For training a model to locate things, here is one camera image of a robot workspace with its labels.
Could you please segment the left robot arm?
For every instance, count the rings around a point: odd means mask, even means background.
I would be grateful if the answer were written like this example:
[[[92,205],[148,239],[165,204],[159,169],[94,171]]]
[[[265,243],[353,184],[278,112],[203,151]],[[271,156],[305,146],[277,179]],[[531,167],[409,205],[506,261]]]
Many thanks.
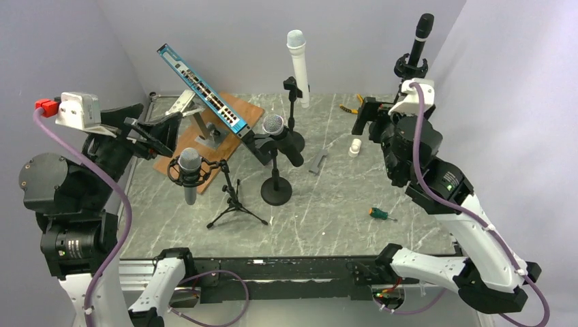
[[[132,206],[119,179],[135,157],[171,157],[183,118],[173,113],[141,122],[142,110],[135,104],[101,112],[81,150],[69,146],[70,157],[42,153],[19,174],[23,203],[42,232],[41,252],[79,326],[163,326],[175,287],[189,285],[196,276],[188,249],[165,249],[141,299],[128,305],[121,289],[119,252],[128,233],[118,230],[119,218],[105,205],[118,194],[130,229]]]

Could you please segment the black handheld microphone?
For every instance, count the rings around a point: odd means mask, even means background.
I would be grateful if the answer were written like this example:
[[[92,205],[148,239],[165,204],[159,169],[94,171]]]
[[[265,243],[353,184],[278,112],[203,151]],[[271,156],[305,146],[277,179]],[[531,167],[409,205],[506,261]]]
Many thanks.
[[[263,118],[262,129],[264,133],[276,141],[278,150],[288,158],[294,167],[298,168],[303,165],[303,156],[297,149],[294,138],[281,116],[267,114]]]

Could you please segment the grey condenser microphone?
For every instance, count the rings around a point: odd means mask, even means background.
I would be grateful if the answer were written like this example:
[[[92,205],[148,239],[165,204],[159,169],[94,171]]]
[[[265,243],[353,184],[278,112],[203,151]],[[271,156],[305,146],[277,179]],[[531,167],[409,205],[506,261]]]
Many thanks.
[[[200,176],[202,157],[196,149],[187,147],[182,150],[177,163],[180,177],[183,179],[185,202],[192,206],[197,198],[196,183]]]

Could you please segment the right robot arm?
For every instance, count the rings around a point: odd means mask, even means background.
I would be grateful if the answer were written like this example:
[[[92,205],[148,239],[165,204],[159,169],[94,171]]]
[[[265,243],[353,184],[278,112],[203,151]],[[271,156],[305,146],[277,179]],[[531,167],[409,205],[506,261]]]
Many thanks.
[[[423,121],[421,137],[416,139],[416,117],[389,115],[390,106],[366,97],[352,133],[369,130],[370,140],[381,146],[391,183],[403,187],[415,204],[435,217],[465,255],[444,259],[390,243],[372,266],[357,268],[356,273],[372,284],[400,278],[432,283],[486,314],[520,312],[528,299],[523,285],[539,278],[540,266],[504,250],[495,239],[472,183],[456,165],[438,157],[442,134]]]

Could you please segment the black tripod shock-mount stand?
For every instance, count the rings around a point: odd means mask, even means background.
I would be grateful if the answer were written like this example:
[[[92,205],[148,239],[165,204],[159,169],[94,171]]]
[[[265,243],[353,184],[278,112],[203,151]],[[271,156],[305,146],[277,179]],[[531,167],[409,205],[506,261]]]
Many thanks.
[[[178,158],[179,158],[179,156],[172,159],[170,161],[170,163],[168,164],[167,177],[175,185],[183,187],[183,179],[180,177],[179,166],[177,163]],[[241,184],[241,180],[237,179],[236,185],[233,186],[232,181],[230,179],[230,169],[228,166],[228,162],[225,159],[221,159],[219,161],[209,161],[209,160],[205,159],[204,157],[202,157],[200,176],[199,176],[198,182],[196,183],[197,188],[201,185],[204,185],[209,180],[209,177],[211,176],[211,173],[214,170],[221,170],[224,173],[224,176],[226,179],[226,184],[223,185],[222,191],[224,193],[228,194],[228,198],[227,198],[228,208],[225,209],[224,211],[222,211],[216,218],[214,218],[214,220],[209,222],[207,224],[206,228],[208,230],[210,230],[223,215],[225,215],[226,213],[231,213],[231,212],[235,212],[235,211],[247,213],[247,214],[251,215],[252,217],[255,217],[263,225],[269,225],[269,223],[267,221],[259,218],[259,216],[255,215],[253,212],[249,211],[241,204],[241,201],[239,199],[239,187]]]

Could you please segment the black round-base clip stand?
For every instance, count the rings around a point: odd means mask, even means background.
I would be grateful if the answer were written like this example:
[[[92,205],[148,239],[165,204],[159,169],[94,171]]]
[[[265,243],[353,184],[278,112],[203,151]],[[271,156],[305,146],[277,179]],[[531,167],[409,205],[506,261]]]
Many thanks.
[[[260,188],[262,199],[271,206],[281,206],[292,197],[292,185],[281,177],[277,167],[278,144],[269,134],[255,134],[250,131],[243,140],[247,140],[249,148],[260,155],[269,154],[272,162],[271,176],[266,179]]]

